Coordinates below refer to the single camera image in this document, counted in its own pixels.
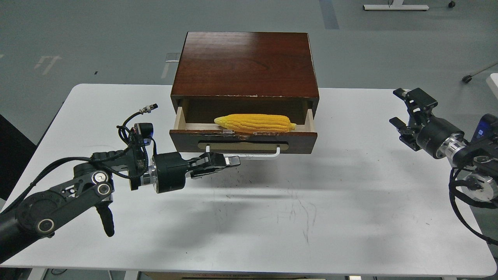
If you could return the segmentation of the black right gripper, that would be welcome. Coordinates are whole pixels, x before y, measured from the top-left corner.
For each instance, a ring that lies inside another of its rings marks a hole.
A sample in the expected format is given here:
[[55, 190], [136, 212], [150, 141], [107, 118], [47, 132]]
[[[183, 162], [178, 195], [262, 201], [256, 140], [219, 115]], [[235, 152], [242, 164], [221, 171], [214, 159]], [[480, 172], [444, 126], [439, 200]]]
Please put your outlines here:
[[432, 110], [438, 102], [424, 90], [419, 87], [413, 90], [398, 88], [393, 91], [393, 95], [405, 103], [409, 122], [405, 124], [398, 117], [393, 117], [389, 123], [397, 129], [400, 141], [413, 151], [423, 149], [434, 159], [441, 159], [445, 157], [441, 146], [448, 138], [463, 140], [464, 132], [461, 129], [446, 119], [432, 116]]

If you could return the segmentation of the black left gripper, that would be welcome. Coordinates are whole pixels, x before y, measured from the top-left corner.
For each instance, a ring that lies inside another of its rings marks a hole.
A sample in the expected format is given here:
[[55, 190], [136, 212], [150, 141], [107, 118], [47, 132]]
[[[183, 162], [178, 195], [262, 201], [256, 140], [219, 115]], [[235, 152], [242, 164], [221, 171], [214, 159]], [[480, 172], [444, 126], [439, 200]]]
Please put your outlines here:
[[225, 157], [215, 152], [204, 152], [188, 161], [178, 151], [157, 154], [151, 158], [151, 176], [157, 194], [181, 190], [186, 184], [186, 173], [197, 179], [222, 170], [240, 166], [238, 156]]

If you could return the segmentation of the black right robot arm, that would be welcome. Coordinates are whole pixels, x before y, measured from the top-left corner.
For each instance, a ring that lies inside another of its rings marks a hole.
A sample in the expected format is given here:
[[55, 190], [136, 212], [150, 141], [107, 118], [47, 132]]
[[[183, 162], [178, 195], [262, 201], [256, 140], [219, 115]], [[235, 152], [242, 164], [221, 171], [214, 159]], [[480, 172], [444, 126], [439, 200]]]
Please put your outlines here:
[[404, 102], [409, 114], [408, 123], [398, 117], [389, 120], [400, 134], [400, 142], [413, 151], [424, 150], [434, 159], [449, 161], [452, 168], [448, 189], [453, 212], [470, 232], [496, 246], [496, 239], [467, 223], [456, 200], [476, 208], [497, 209], [497, 117], [483, 115], [472, 139], [466, 140], [461, 129], [432, 113], [438, 103], [427, 92], [419, 87], [398, 88], [393, 94]]

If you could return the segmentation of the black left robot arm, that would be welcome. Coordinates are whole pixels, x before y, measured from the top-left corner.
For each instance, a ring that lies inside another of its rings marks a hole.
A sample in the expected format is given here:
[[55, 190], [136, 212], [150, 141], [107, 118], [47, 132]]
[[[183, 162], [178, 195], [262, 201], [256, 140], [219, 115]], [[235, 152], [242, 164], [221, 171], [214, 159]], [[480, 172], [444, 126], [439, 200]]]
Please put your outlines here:
[[[1, 212], [1, 262], [5, 262], [31, 244], [50, 238], [55, 231], [87, 211], [95, 208], [107, 236], [114, 235], [110, 204], [114, 193], [113, 176], [127, 179], [132, 190], [153, 186], [156, 193], [168, 193], [185, 187], [186, 179], [197, 179], [240, 165], [238, 156], [207, 151], [198, 157], [183, 159], [179, 152], [148, 156], [146, 147], [154, 145], [153, 124], [127, 124], [134, 117], [156, 109], [154, 103], [140, 109], [117, 126], [123, 150], [95, 152], [91, 157], [65, 157], [50, 163], [11, 205]], [[71, 180], [48, 190], [30, 194], [41, 179], [57, 167], [80, 161], [73, 168]]]

